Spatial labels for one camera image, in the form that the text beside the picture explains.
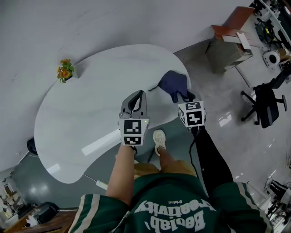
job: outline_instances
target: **office chair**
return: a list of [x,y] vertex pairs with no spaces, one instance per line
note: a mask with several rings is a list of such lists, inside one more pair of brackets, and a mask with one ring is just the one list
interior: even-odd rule
[[253,100],[249,95],[242,91],[241,95],[245,95],[253,103],[253,108],[246,117],[243,117],[241,119],[241,121],[244,122],[256,111],[257,121],[255,122],[255,125],[259,125],[261,120],[262,127],[267,128],[271,126],[273,122],[279,117],[277,103],[284,104],[285,111],[287,111],[285,96],[282,95],[282,99],[276,99],[273,89],[279,88],[290,74],[290,69],[283,70],[276,78],[273,78],[269,83],[263,83],[254,87],[256,100]]

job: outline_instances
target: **shorts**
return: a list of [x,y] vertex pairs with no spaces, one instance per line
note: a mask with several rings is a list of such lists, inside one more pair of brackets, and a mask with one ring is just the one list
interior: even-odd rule
[[154,164],[151,163],[136,163],[135,164],[135,179],[138,177],[154,174],[154,173],[179,173],[188,174],[197,177],[195,169],[189,166],[183,160],[177,160],[159,170]]

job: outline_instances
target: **gray floor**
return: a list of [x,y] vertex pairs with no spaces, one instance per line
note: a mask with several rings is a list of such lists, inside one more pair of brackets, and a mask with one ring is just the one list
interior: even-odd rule
[[[253,30],[253,22],[249,21],[244,28]],[[255,126],[255,114],[246,122],[241,122],[251,109],[251,104],[240,96],[250,88],[236,68],[224,74],[213,74],[204,51],[208,42],[196,44],[176,55],[185,64],[191,82],[192,89],[199,93],[204,101],[207,111],[206,129],[216,144],[221,155],[227,162],[235,181],[248,182],[262,190],[268,177],[287,183],[291,181],[291,170],[286,166],[286,160],[291,151],[291,110],[284,111],[283,105],[279,105],[280,116],[273,126],[262,129]],[[252,47],[254,57],[248,61],[248,65],[241,66],[243,75],[250,83],[269,82],[275,78],[276,73],[268,70],[260,55],[261,48]],[[285,94],[287,102],[291,103],[291,84],[284,83],[275,90],[275,95],[280,98]],[[178,119],[160,126],[167,136],[166,146],[173,157],[189,161],[189,145],[192,141],[191,134],[186,132]],[[140,149],[137,160],[147,161],[152,153],[154,143],[152,132],[149,130],[145,146]],[[112,148],[85,172],[86,175],[108,182],[113,168],[115,154],[118,146]],[[193,158],[198,167],[196,149],[193,148]],[[158,157],[153,156],[151,162],[158,163]],[[13,179],[23,197],[30,202],[55,202],[60,207],[77,206],[80,196],[85,193],[104,194],[104,190],[96,184],[82,177],[73,184],[63,184],[56,181],[43,168],[38,158],[26,157],[15,168]]]

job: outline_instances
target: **green jersey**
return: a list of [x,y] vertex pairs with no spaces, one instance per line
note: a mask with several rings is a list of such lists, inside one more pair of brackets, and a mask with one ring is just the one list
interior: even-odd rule
[[130,207],[106,196],[82,196],[69,232],[273,232],[246,188],[244,183],[226,183],[208,197],[194,176],[145,175],[135,180]]

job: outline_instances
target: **desk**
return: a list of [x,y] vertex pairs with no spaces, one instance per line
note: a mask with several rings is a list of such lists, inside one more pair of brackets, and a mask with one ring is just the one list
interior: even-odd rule
[[[169,70],[187,76],[182,62],[153,45],[109,49],[75,65],[79,79],[58,81],[45,96],[35,121],[35,145],[46,170],[73,183],[103,153],[120,143],[117,129],[121,104],[137,90],[146,91],[149,128],[178,117],[169,94],[156,88]],[[55,77],[55,71],[47,74]]]
[[286,37],[286,40],[291,45],[291,40],[290,40],[288,34],[286,33],[285,29],[282,27],[281,22],[278,20],[275,13],[271,10],[271,8],[265,2],[263,2],[262,0],[260,0],[260,2],[266,7],[267,11],[270,13],[271,21],[273,22],[274,29],[276,29],[276,27],[278,27],[282,31],[283,35]]

